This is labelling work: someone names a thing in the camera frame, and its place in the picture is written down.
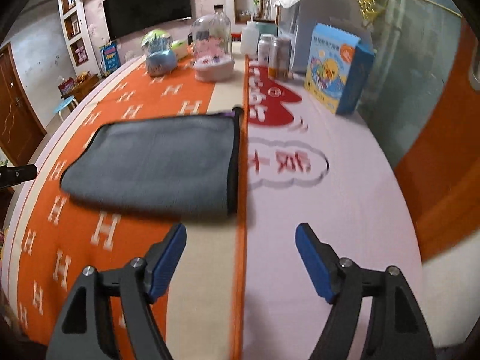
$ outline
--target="blue stool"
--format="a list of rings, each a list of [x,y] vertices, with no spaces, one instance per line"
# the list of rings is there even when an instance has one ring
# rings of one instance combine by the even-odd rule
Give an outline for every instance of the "blue stool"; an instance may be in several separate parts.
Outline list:
[[[75,96],[67,97],[58,105],[57,108],[53,110],[54,114],[58,114],[58,116],[60,116],[60,119],[62,120],[62,122],[63,122],[62,109],[65,109],[70,104],[73,104],[75,107],[78,106],[78,101],[75,99]]]

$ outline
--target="floor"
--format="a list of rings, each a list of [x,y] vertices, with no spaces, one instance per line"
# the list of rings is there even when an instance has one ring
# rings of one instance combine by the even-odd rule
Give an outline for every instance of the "floor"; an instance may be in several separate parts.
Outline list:
[[[53,119],[50,121],[50,123],[45,127],[46,135],[45,138],[40,142],[39,147],[37,147],[37,150],[35,150],[35,153],[33,153],[32,158],[28,162],[29,164],[34,164],[35,161],[39,158],[40,154],[42,154],[43,149],[45,149],[45,146],[49,142],[49,140],[53,137],[54,133],[59,129],[59,127],[62,125],[62,121],[58,115],[55,115]],[[5,217],[5,222],[3,223],[3,229],[7,228],[10,224],[10,220],[12,215],[14,214],[14,209],[15,206],[18,202],[18,198],[20,196],[20,192],[22,190],[22,185],[18,185],[15,188],[15,193],[13,194],[13,197],[11,198],[10,202],[10,207],[8,208],[7,215]]]

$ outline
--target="glass window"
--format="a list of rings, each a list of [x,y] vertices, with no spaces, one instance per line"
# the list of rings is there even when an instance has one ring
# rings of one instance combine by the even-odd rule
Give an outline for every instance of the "glass window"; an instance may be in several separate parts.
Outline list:
[[[432,1],[459,13],[451,0]],[[358,111],[395,167],[440,98],[461,19],[421,0],[389,0],[371,26],[376,57]]]

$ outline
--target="black tv screen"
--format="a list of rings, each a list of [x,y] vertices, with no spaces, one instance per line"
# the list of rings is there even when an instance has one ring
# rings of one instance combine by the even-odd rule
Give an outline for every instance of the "black tv screen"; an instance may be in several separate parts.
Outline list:
[[[110,40],[167,21],[191,19],[190,0],[105,0]]]

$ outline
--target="orange blanket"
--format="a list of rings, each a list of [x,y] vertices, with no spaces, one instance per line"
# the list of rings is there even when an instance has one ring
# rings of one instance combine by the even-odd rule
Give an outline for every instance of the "orange blanket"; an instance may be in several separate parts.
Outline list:
[[[243,72],[242,65],[243,61],[238,60],[237,70]],[[174,221],[181,220],[120,215],[70,202],[59,189],[59,178],[79,157],[94,132],[117,120],[213,112],[247,100],[242,90],[195,80],[194,71],[186,63],[164,78],[152,79],[145,63],[139,61],[112,80],[82,110],[39,169],[17,228],[10,229],[15,231],[15,244],[9,283],[10,276],[17,275],[18,286],[16,294],[15,288],[9,289],[9,300],[16,302],[12,306],[18,307],[18,318],[32,340],[48,344],[68,291],[85,266],[100,271],[122,267],[131,258],[143,256],[150,245],[164,238]],[[224,359],[225,355],[237,359],[241,353],[246,119],[241,137],[238,216],[232,223],[185,224],[188,241],[184,256],[169,294],[153,306],[159,329],[174,357],[184,359],[196,354],[197,358],[212,360]],[[112,300],[112,314],[122,356],[132,359],[119,299]]]

